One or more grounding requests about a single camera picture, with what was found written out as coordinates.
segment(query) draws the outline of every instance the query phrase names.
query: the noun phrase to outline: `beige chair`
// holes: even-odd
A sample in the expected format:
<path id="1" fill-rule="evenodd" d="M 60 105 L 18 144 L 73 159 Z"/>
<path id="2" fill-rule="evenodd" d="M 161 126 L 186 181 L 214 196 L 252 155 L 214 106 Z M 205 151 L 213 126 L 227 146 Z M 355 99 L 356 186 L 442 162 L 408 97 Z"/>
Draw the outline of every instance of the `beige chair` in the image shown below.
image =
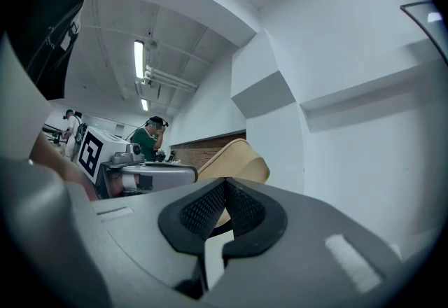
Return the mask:
<path id="1" fill-rule="evenodd" d="M 252 149 L 246 140 L 237 139 L 228 143 L 201 167 L 198 171 L 198 181 L 218 177 L 235 177 L 236 179 L 266 183 L 269 175 L 269 167 L 263 158 Z M 216 227 L 224 225 L 229 220 L 229 213 L 224 210 Z"/>

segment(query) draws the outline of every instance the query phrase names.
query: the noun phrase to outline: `fluorescent ceiling light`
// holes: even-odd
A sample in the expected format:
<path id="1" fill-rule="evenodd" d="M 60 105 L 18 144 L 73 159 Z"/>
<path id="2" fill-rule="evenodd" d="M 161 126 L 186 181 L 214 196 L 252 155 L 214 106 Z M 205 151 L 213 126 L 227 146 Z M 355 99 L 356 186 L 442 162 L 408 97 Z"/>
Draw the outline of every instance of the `fluorescent ceiling light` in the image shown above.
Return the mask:
<path id="1" fill-rule="evenodd" d="M 442 15 L 438 12 L 432 12 L 428 14 L 428 23 L 437 22 L 442 20 Z"/>
<path id="2" fill-rule="evenodd" d="M 145 99 L 141 100 L 141 105 L 143 106 L 144 111 L 148 111 L 148 102 Z"/>
<path id="3" fill-rule="evenodd" d="M 135 60 L 135 74 L 137 78 L 143 79 L 143 42 L 134 42 L 134 60 Z"/>

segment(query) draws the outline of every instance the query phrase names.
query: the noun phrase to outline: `green shirt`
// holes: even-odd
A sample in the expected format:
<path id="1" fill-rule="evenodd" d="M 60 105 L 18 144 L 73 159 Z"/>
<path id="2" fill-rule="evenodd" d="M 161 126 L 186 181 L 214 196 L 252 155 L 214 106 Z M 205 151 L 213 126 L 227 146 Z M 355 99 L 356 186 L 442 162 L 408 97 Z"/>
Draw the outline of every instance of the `green shirt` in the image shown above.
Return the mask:
<path id="1" fill-rule="evenodd" d="M 141 153 L 145 155 L 146 161 L 154 161 L 154 145 L 158 138 L 151 135 L 145 128 L 138 129 L 131 138 L 133 144 L 139 144 Z"/>

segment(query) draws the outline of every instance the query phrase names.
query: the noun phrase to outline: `ceiling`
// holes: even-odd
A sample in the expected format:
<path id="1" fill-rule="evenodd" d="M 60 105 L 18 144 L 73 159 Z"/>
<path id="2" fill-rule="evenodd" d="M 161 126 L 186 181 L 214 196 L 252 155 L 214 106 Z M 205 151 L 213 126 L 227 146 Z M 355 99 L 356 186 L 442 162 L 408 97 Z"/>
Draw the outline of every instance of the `ceiling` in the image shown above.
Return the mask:
<path id="1" fill-rule="evenodd" d="M 271 0 L 247 0 L 261 8 Z M 147 62 L 200 85 L 220 55 L 236 47 L 210 28 L 172 10 L 139 0 L 85 0 L 82 30 L 73 49 L 66 93 L 107 97 L 121 111 L 146 115 L 135 89 L 134 41 L 145 43 Z M 147 99 L 150 113 L 174 116 L 191 93 L 162 85 Z"/>

